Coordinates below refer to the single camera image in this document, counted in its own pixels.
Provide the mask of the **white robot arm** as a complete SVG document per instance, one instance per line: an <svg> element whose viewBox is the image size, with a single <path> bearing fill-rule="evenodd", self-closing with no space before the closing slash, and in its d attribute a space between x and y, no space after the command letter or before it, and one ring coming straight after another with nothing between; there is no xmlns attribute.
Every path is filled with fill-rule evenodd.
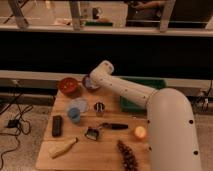
<svg viewBox="0 0 213 171"><path fill-rule="evenodd" d="M196 125L187 97L173 88L157 90L112 76L102 61L90 79L147 110L151 171L202 171Z"/></svg>

